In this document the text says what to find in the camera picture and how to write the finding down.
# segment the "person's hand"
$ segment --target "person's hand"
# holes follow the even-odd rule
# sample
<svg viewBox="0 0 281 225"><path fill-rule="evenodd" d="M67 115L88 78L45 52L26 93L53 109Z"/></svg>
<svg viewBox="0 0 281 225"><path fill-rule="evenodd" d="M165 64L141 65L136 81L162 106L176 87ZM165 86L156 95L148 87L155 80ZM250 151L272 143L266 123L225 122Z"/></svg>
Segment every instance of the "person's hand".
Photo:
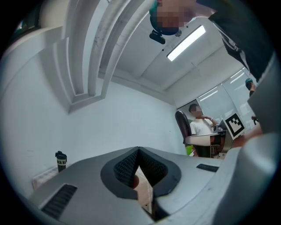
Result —
<svg viewBox="0 0 281 225"><path fill-rule="evenodd" d="M212 120L212 117L209 117L209 116L202 116L202 119L209 119L209 120Z"/></svg>

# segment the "white t-shirt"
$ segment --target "white t-shirt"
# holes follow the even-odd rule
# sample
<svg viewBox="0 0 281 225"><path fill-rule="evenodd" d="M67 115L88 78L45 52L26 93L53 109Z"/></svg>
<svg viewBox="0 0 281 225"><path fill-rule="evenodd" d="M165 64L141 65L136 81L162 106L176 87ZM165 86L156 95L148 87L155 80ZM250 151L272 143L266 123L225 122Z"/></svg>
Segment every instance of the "white t-shirt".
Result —
<svg viewBox="0 0 281 225"><path fill-rule="evenodd" d="M190 123L191 133L195 135L212 134L213 123L209 119L195 119Z"/></svg>

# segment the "black bottle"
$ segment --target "black bottle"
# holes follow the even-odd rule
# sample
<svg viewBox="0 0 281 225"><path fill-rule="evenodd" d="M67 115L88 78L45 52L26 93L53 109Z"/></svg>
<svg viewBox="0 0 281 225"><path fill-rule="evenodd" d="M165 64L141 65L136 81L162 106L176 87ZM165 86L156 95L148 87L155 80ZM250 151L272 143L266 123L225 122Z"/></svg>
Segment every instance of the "black bottle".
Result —
<svg viewBox="0 0 281 225"><path fill-rule="evenodd" d="M58 163L58 172L61 172L66 168L67 156L61 151L56 152L56 158Z"/></svg>

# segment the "ceiling light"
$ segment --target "ceiling light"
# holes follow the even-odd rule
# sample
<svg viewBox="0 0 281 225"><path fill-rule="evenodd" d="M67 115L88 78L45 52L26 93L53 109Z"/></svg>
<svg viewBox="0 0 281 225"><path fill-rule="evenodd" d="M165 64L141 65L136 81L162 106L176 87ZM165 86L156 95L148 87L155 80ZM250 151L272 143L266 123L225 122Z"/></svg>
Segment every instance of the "ceiling light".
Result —
<svg viewBox="0 0 281 225"><path fill-rule="evenodd" d="M247 105L249 105L249 104L246 102L246 103L244 103L243 105L241 105L240 108L243 108L243 107L245 107L245 106L247 106Z"/></svg>
<svg viewBox="0 0 281 225"><path fill-rule="evenodd" d="M242 69L239 70L239 71L238 71L236 74L234 74L232 77L234 77L235 75L239 74L241 71L242 71Z"/></svg>
<svg viewBox="0 0 281 225"><path fill-rule="evenodd" d="M213 94L215 94L216 92L218 92L218 91L216 90L216 91L215 91L215 92L213 92L212 94L209 94L207 97L202 98L200 101L203 101L204 99L206 99L206 98L208 98L208 97L212 96L212 95L213 95Z"/></svg>
<svg viewBox="0 0 281 225"><path fill-rule="evenodd" d="M212 90L214 90L214 89L216 89L218 86L216 86L216 87L214 87L213 89L211 89L211 90L209 90L208 92L206 92L205 94L202 94L200 97L198 97L198 98L201 98L202 96L204 96L204 95L206 95L206 94L208 94L210 91L212 91Z"/></svg>
<svg viewBox="0 0 281 225"><path fill-rule="evenodd" d="M168 55L167 58L173 61L178 57L188 46L195 42L200 36L205 33L205 28L201 25L188 35L181 43L179 43Z"/></svg>
<svg viewBox="0 0 281 225"><path fill-rule="evenodd" d="M239 79L241 76L243 76L244 73L242 73L240 76L236 77L233 81L231 81L230 83L233 83L234 81L236 81L237 79Z"/></svg>
<svg viewBox="0 0 281 225"><path fill-rule="evenodd" d="M241 87L245 87L245 84L241 84L239 87L235 88L234 91L240 89Z"/></svg>

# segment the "green object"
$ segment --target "green object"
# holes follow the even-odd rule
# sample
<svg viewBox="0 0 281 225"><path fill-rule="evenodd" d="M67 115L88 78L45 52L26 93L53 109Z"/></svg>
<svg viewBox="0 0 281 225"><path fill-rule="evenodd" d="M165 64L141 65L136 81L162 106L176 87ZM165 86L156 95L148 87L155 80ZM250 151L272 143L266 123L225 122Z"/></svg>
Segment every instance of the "green object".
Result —
<svg viewBox="0 0 281 225"><path fill-rule="evenodd" d="M150 15L152 15L154 12L157 12L157 0L154 0L152 7L149 10Z"/></svg>
<svg viewBox="0 0 281 225"><path fill-rule="evenodd" d="M187 154L190 155L192 152L192 149L193 149L193 145L188 145L185 147L185 149L186 149Z"/></svg>
<svg viewBox="0 0 281 225"><path fill-rule="evenodd" d="M251 78L247 78L246 81L245 81L245 84L248 83L248 82L253 82L253 80Z"/></svg>

